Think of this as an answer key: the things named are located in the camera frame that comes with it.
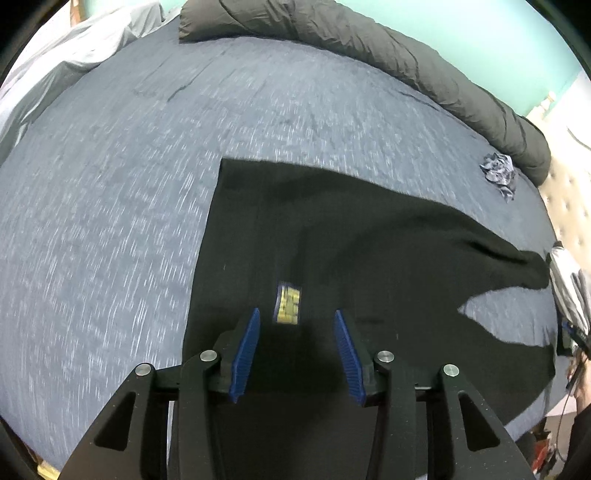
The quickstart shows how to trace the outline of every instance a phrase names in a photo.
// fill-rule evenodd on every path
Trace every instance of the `tufted headboard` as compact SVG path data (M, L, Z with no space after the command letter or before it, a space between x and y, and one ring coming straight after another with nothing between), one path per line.
M543 120L534 109L527 118L545 135L552 160L540 186L556 238L579 265L591 272L591 152L564 125Z

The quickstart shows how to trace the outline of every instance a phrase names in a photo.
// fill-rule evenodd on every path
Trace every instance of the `black cloth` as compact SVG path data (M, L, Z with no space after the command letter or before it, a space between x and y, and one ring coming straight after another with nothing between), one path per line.
M183 5L181 40L236 35L299 41L379 68L510 155L534 185L548 176L548 142L529 120L471 82L433 48L334 0L187 0Z
M283 282L301 291L297 326L273 321ZM538 254L450 207L326 170L222 160L183 361L260 309L246 395L214 415L229 478L364 478L375 410L348 398L336 309L354 315L370 352L417 368L418 382L456 364L509 422L554 376L553 347L501 342L458 308L489 290L547 285Z
M569 455L557 480L591 478L591 405L574 418Z

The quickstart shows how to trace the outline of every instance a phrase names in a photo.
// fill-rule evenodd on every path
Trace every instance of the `mattress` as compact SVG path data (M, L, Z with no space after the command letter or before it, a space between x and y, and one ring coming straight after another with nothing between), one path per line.
M555 241L521 173L512 202L479 168L495 150L426 96L347 57L253 37L179 44L178 19L63 92L0 167L0 415L61 468L140 362L180 362L222 157L310 165L450 205L518 249ZM556 344L551 290L461 310L497 338ZM564 394L556 379L506 427Z

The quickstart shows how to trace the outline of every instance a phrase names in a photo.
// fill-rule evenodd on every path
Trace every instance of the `mint green wall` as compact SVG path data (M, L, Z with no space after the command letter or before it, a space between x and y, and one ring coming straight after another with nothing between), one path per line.
M145 0L86 0L89 15ZM435 48L470 80L526 115L558 98L580 64L558 32L525 0L339 0ZM165 12L184 0L161 0Z

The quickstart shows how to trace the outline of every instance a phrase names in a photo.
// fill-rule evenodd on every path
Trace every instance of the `clothing label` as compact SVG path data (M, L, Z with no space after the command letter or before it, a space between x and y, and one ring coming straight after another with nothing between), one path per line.
M300 313L301 290L288 283L279 283L274 320L277 323L297 325Z

